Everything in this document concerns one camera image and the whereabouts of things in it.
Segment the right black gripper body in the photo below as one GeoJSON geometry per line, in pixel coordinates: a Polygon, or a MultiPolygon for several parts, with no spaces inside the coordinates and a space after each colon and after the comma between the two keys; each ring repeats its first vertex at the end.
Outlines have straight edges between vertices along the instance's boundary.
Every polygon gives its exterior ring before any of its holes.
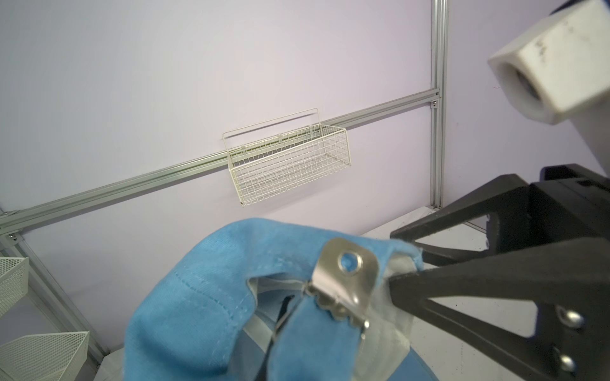
{"type": "Polygon", "coordinates": [[[529,186],[530,238],[550,244],[609,238],[609,178],[579,164],[545,167],[529,186]]]}

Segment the aluminium frame rails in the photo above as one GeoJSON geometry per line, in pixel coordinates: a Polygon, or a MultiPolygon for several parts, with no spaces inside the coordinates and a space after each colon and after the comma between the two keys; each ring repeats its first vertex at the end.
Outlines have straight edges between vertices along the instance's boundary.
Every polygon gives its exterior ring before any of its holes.
{"type": "MultiPolygon", "coordinates": [[[[430,89],[386,103],[357,110],[328,119],[326,123],[336,128],[349,130],[370,124],[395,114],[429,104],[430,117],[430,205],[440,209],[444,199],[444,155],[446,124],[447,51],[449,38],[450,4],[448,1],[433,1],[431,4],[431,75],[430,89]]],[[[266,137],[254,143],[230,146],[224,144],[222,151],[206,155],[167,168],[157,169],[144,175],[68,195],[25,209],[1,214],[1,255],[30,261],[33,278],[30,289],[35,295],[35,304],[47,311],[49,319],[60,328],[89,329],[90,325],[68,296],[52,279],[48,269],[33,253],[28,252],[22,234],[46,225],[61,222],[81,214],[141,197],[149,192],[175,186],[217,170],[233,171],[248,168],[251,164],[263,165],[267,160],[284,155],[290,147],[281,136],[266,137]]]]}

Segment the light blue baseball cap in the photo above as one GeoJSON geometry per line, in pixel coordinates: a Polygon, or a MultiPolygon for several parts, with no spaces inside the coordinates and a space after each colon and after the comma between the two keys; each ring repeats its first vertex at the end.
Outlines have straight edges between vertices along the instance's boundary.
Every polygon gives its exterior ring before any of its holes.
{"type": "Polygon", "coordinates": [[[424,267],[398,240],[352,236],[380,265],[360,329],[308,295],[322,248],[337,233],[262,218],[198,243],[136,309],[125,332],[126,380],[432,380],[411,349],[413,318],[389,278],[424,267]]]}

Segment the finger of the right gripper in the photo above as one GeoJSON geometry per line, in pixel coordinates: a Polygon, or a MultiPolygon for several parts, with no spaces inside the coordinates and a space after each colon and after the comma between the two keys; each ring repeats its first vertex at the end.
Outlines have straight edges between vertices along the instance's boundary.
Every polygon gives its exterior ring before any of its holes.
{"type": "Polygon", "coordinates": [[[609,378],[609,243],[578,238],[395,276],[393,304],[523,380],[609,378]]]}
{"type": "Polygon", "coordinates": [[[514,174],[499,176],[449,206],[394,230],[390,238],[415,244],[420,238],[487,216],[487,249],[477,252],[421,244],[424,263],[442,267],[518,251],[530,243],[528,203],[528,183],[514,174]]]}

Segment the white mesh two-tier shelf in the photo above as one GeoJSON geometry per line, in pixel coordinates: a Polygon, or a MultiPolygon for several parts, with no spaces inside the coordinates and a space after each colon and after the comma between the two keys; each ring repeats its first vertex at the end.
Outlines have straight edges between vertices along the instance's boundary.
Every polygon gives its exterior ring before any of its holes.
{"type": "Polygon", "coordinates": [[[54,332],[24,300],[30,262],[1,259],[1,379],[75,380],[87,360],[88,331],[54,332]]]}

